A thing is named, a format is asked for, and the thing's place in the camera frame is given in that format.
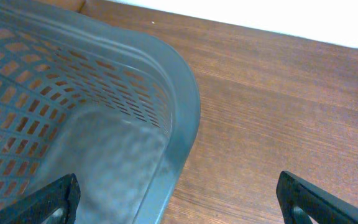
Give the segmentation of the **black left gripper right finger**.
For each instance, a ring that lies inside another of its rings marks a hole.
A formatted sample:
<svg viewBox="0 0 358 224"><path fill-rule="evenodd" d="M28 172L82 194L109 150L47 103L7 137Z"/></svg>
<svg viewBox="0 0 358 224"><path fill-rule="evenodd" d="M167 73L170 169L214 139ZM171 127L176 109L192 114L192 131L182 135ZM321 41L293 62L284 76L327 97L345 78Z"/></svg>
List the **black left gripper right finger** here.
<svg viewBox="0 0 358 224"><path fill-rule="evenodd" d="M358 224L357 207L289 171L280 173L276 195L285 224Z"/></svg>

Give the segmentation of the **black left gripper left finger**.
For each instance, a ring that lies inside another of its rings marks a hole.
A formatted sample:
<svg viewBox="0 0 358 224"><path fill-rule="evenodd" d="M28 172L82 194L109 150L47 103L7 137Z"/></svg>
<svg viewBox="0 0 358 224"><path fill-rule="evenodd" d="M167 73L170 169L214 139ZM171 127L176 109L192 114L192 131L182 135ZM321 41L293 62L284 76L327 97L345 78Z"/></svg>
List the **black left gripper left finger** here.
<svg viewBox="0 0 358 224"><path fill-rule="evenodd" d="M76 220L80 198L76 175L67 174L0 210L0 223L72 224Z"/></svg>

